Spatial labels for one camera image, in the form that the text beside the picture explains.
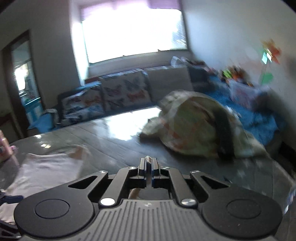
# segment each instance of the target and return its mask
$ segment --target door frame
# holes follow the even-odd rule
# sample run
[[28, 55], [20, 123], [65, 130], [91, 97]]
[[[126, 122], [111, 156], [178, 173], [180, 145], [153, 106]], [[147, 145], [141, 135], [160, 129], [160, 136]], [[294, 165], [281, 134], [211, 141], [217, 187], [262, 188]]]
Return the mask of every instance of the door frame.
[[19, 91], [16, 84], [15, 76], [13, 75], [14, 67], [13, 67], [12, 55], [11, 55], [11, 52], [14, 48], [16, 48], [16, 45], [18, 45], [18, 43], [19, 45], [21, 45], [25, 41], [29, 41], [29, 51], [30, 51], [30, 56], [32, 61], [32, 68], [33, 68], [32, 71], [34, 74], [36, 87], [41, 98], [41, 105], [43, 109], [45, 109], [42, 94], [40, 92], [38, 80], [35, 74], [35, 64], [34, 64], [34, 58], [32, 54], [30, 30], [27, 30], [26, 32], [19, 35], [17, 38], [11, 41], [5, 48], [2, 49], [2, 60], [3, 60], [3, 68], [4, 68], [4, 79], [5, 79], [8, 96], [10, 98], [13, 112], [15, 114], [15, 117], [20, 126], [23, 136], [28, 137], [27, 129], [30, 123], [27, 119], [25, 108], [23, 107], [20, 96], [19, 96]]

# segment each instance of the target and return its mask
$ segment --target patterned cushion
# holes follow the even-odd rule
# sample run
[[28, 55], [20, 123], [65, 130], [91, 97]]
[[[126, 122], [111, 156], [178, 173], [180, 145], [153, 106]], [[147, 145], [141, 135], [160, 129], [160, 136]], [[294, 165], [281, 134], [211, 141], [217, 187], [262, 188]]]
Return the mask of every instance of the patterned cushion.
[[73, 125], [105, 114], [101, 86], [95, 85], [62, 100], [64, 119], [62, 126]]
[[175, 90], [193, 91], [188, 68], [185, 65], [158, 66], [144, 69], [151, 86], [151, 99], [157, 102]]
[[109, 74], [99, 79], [102, 83], [106, 112], [151, 102], [148, 77], [142, 69]]

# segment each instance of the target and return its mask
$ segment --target pink curtain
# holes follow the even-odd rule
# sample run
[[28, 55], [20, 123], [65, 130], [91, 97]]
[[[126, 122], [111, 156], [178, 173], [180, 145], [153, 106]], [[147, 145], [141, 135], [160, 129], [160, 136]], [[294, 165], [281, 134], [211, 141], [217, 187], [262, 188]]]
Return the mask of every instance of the pink curtain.
[[135, 8], [149, 7], [151, 9], [178, 9], [181, 10], [179, 0], [105, 0], [100, 4], [89, 6], [82, 9], [82, 20], [92, 15], [100, 14], [118, 8]]

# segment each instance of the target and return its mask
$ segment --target window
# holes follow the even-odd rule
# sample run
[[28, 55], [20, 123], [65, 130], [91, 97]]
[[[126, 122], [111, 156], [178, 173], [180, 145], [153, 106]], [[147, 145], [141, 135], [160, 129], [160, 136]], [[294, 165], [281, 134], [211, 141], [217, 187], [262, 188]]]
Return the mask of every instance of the window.
[[82, 19], [90, 63], [187, 49], [178, 0], [113, 0], [83, 8]]

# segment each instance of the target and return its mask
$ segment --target doorway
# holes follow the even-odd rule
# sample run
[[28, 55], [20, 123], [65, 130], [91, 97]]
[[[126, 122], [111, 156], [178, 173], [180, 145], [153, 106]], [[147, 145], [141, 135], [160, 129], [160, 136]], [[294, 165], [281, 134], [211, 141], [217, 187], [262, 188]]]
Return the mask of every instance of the doorway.
[[5, 81], [17, 122], [24, 137], [42, 114], [44, 105], [34, 73], [30, 31], [26, 31], [3, 50]]

